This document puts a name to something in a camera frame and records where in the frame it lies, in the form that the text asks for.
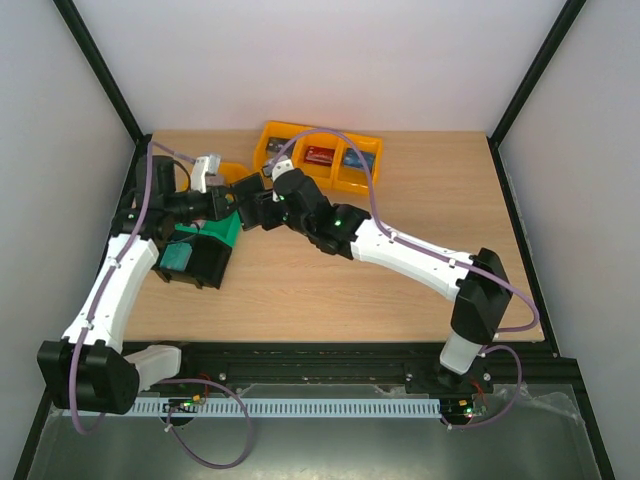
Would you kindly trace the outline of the black leather card holder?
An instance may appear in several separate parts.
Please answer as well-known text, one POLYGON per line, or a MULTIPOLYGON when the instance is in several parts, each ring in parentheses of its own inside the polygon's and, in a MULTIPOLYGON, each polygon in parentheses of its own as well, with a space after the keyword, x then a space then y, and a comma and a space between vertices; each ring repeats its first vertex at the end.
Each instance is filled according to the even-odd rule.
POLYGON ((259 225, 257 200, 265 192, 260 173, 253 173, 230 185, 235 198, 242 229, 251 230, 259 225))

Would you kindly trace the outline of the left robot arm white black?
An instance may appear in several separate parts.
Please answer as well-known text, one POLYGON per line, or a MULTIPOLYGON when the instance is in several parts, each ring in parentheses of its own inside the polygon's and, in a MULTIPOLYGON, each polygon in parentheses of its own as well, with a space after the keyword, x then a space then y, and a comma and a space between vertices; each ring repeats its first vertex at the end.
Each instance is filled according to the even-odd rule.
POLYGON ((178 374, 181 351, 152 345, 125 355, 126 326, 150 271, 166 282, 219 288, 239 229, 227 185, 210 183, 220 157, 200 156, 176 188, 177 161, 166 155, 137 165, 135 204, 113 219, 106 256, 91 291, 58 341, 45 341, 37 363, 53 404, 124 414, 138 394, 178 374))

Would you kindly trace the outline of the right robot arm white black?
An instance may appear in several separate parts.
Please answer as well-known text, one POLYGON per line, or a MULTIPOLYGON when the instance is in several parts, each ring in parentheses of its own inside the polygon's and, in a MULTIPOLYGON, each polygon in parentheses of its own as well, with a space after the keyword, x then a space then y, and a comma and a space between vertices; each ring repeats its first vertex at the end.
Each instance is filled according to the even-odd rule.
POLYGON ((476 357, 493 340, 512 298, 494 251, 453 252, 407 236, 366 210, 330 202, 299 169, 278 174, 273 188, 255 194, 253 202, 263 229, 284 225, 325 254, 387 268, 451 301, 451 332, 436 379, 450 392, 470 381, 476 357))

